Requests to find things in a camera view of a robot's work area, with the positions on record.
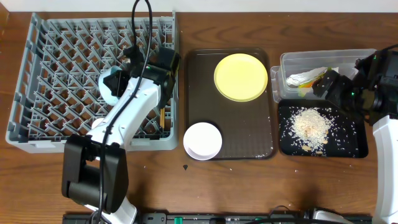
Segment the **wooden table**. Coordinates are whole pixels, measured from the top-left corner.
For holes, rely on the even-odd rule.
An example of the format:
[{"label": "wooden table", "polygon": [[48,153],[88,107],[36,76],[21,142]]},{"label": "wooden table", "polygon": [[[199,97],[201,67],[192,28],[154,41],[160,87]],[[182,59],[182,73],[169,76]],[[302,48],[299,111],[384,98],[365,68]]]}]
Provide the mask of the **wooden table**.
[{"label": "wooden table", "polygon": [[[56,19],[129,17],[130,13],[39,15]],[[178,13],[177,17],[183,56],[192,49],[260,47],[268,53],[271,66],[279,64],[284,52],[381,49],[396,44],[398,37],[397,14]],[[60,223],[66,212],[88,212],[61,195],[63,155],[28,154],[4,140],[29,21],[30,13],[11,13],[0,46],[0,223]],[[128,198],[138,208],[266,213],[277,205],[292,210],[318,205],[341,213],[373,213],[377,154],[370,127],[365,159],[277,153],[268,161],[196,162],[182,147],[184,100],[180,95],[180,144],[175,150],[127,154]]]}]

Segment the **gray dish rack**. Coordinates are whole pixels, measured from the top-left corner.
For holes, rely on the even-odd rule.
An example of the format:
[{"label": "gray dish rack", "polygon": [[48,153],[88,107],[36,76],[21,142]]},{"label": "gray dish rack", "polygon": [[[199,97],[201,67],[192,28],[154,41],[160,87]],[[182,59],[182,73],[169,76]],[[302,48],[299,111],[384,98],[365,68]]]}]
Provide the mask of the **gray dish rack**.
[{"label": "gray dish rack", "polygon": [[[19,71],[6,141],[30,153],[63,152],[67,137],[85,135],[96,118],[111,110],[98,90],[99,75],[113,65],[126,68],[123,48],[137,45],[145,57],[167,47],[178,52],[175,13],[149,18],[50,19],[32,15]],[[165,127],[154,108],[131,142],[133,151],[171,150],[178,144],[178,82],[165,108]]]}]

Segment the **black tray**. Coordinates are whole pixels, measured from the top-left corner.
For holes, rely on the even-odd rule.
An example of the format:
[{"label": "black tray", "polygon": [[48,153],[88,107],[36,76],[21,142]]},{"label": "black tray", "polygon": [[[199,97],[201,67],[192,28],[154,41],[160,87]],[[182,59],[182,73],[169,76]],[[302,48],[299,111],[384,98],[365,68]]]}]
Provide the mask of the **black tray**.
[{"label": "black tray", "polygon": [[292,156],[314,156],[298,145],[292,145],[294,139],[289,135],[292,123],[289,118],[301,108],[318,108],[320,114],[334,120],[328,133],[328,144],[324,145],[324,156],[365,158],[368,155],[368,142],[364,121],[355,123],[335,105],[326,100],[282,100],[278,105],[279,145],[282,152]]},{"label": "black tray", "polygon": [[[268,72],[266,90],[248,102],[227,99],[214,83],[214,71],[218,62],[238,53],[256,57]],[[208,122],[214,124],[223,137],[221,151],[212,159],[267,159],[273,155],[277,146],[277,133],[271,134],[271,130],[276,130],[277,124],[271,122],[276,118],[276,113],[266,53],[261,49],[192,50],[186,57],[186,66],[186,127]]]}]

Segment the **plastic bin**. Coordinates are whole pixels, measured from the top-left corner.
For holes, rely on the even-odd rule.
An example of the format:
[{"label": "plastic bin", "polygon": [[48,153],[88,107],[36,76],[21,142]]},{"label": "plastic bin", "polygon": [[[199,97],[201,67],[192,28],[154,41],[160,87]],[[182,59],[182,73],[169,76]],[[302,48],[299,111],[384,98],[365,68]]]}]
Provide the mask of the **plastic bin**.
[{"label": "plastic bin", "polygon": [[293,74],[308,72],[320,67],[338,67],[339,73],[350,79],[355,77],[356,59],[366,58],[375,49],[323,50],[314,52],[284,53],[280,56],[280,67],[271,68],[271,83],[274,101],[281,99],[321,100],[313,94],[312,88],[289,86],[286,79]]},{"label": "plastic bin", "polygon": [[[113,65],[126,67],[123,48],[132,45],[132,28],[145,57],[159,47],[178,52],[178,27],[173,16],[149,18],[51,19],[32,15],[12,102],[6,141],[22,150],[63,152],[71,134],[85,135],[92,122],[111,110],[98,90],[99,75]],[[165,108],[165,127],[154,108],[131,142],[132,150],[170,150],[178,145],[178,83]]]}]

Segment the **brown tray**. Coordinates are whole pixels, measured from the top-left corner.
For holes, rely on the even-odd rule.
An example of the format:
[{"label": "brown tray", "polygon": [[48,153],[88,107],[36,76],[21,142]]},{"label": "brown tray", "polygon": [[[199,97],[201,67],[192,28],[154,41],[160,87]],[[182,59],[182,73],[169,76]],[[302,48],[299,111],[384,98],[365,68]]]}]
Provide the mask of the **brown tray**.
[{"label": "brown tray", "polygon": [[[231,54],[252,55],[266,67],[267,88],[255,100],[235,102],[217,90],[215,68],[218,62]],[[273,108],[267,54],[261,49],[192,50],[185,60],[187,128],[198,122],[208,122],[220,130],[223,146],[213,159],[270,158],[277,149],[277,129],[272,128],[275,124],[271,122],[277,116]]]}]

